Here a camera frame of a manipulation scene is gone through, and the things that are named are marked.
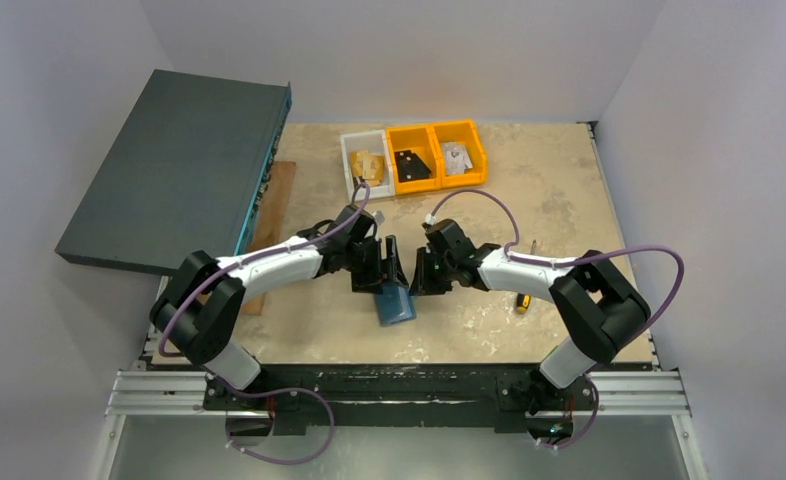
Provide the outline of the teal card holder wallet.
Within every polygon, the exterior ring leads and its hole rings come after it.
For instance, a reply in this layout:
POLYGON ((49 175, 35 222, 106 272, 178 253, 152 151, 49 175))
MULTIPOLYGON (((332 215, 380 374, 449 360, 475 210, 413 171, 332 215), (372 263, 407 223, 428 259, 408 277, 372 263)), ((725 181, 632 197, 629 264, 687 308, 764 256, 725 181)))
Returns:
POLYGON ((374 295, 374 302, 379 324, 382 327, 411 321, 417 317, 409 290, 401 285, 383 284, 381 293, 374 295))

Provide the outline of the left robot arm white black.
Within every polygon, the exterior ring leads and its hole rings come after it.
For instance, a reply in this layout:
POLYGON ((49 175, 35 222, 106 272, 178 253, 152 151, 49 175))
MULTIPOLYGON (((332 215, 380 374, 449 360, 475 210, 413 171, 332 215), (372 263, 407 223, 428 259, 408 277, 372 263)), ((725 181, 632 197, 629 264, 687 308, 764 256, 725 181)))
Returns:
POLYGON ((354 204, 284 242, 252 253, 215 258, 189 254, 152 306, 149 319, 163 344, 190 364, 237 390, 254 383, 263 368, 232 334, 241 307, 287 285, 340 270, 355 293, 377 297, 407 292, 396 239, 377 236, 376 219, 354 204))

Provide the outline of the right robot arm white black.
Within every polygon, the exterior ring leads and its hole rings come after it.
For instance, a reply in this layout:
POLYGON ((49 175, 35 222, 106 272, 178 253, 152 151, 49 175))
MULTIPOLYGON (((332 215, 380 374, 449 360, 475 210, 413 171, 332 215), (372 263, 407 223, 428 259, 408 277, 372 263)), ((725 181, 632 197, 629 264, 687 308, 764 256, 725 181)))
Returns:
POLYGON ((498 244, 475 246, 452 219, 423 228, 427 243, 417 251, 412 295, 443 295, 460 285, 523 294, 556 307, 568 336, 538 368, 541 380, 556 389, 611 362, 651 317, 641 294, 595 250, 569 260, 512 257, 498 244))

